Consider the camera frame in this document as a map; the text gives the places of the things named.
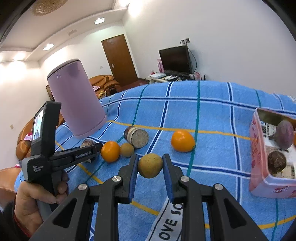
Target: ceiling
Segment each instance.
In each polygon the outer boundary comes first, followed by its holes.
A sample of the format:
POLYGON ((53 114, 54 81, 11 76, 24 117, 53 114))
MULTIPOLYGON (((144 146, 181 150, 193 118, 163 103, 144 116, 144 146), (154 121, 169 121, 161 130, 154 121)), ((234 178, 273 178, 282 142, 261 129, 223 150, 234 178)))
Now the ceiling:
POLYGON ((19 51, 25 60, 38 61, 50 51, 81 33, 122 19, 127 0, 68 0, 59 9, 34 16, 30 7, 16 22, 0 48, 0 62, 15 60, 19 51), (94 20, 105 17, 95 25, 94 20), (43 50, 46 44, 55 46, 43 50))

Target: white fabric label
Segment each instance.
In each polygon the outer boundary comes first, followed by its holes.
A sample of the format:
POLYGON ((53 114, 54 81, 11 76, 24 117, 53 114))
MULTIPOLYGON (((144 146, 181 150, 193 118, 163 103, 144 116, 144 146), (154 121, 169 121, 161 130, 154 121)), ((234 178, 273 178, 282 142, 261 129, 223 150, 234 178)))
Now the white fabric label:
POLYGON ((155 219, 146 241, 180 241, 183 205, 172 204, 168 198, 155 219))

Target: wall socket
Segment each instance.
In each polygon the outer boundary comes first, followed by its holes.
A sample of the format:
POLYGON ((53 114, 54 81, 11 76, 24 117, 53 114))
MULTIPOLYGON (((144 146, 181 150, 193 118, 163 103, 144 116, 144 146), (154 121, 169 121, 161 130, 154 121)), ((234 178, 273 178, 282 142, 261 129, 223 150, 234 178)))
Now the wall socket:
POLYGON ((189 38, 186 38, 186 39, 182 39, 181 40, 181 45, 187 45, 188 43, 190 43, 189 38))

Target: silver bolt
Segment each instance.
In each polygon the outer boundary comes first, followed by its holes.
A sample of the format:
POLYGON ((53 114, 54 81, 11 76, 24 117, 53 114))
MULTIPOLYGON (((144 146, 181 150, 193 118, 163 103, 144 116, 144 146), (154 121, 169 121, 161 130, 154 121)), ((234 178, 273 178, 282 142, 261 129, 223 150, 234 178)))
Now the silver bolt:
POLYGON ((182 176, 182 177, 181 177, 181 181, 182 181, 182 182, 188 182, 188 181, 189 181, 189 177, 187 177, 187 176, 182 176))
POLYGON ((80 191, 83 191, 83 190, 85 190, 86 188, 87 188, 87 185, 84 184, 84 183, 82 183, 82 184, 80 184, 80 185, 78 186, 78 189, 79 189, 80 191))
POLYGON ((114 176, 112 177, 112 181, 113 182, 119 182, 121 180, 121 177, 120 176, 114 176))
POLYGON ((215 184, 214 187, 215 187, 215 189, 217 189, 217 190, 222 190, 222 189, 223 189, 223 185, 220 184, 220 183, 215 184))

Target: wood floor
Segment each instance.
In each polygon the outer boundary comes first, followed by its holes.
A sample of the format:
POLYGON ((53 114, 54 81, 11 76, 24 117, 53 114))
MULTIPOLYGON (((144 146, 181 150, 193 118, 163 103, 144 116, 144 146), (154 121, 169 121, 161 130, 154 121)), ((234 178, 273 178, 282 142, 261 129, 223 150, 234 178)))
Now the wood floor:
POLYGON ((134 88, 134 87, 137 87, 137 86, 141 86, 141 85, 146 85, 146 84, 149 84, 149 81, 148 80, 139 79, 139 80, 137 80, 134 83, 131 83, 129 85, 126 85, 126 86, 121 87, 120 88, 120 91, 128 90, 128 89, 131 89, 131 88, 134 88))

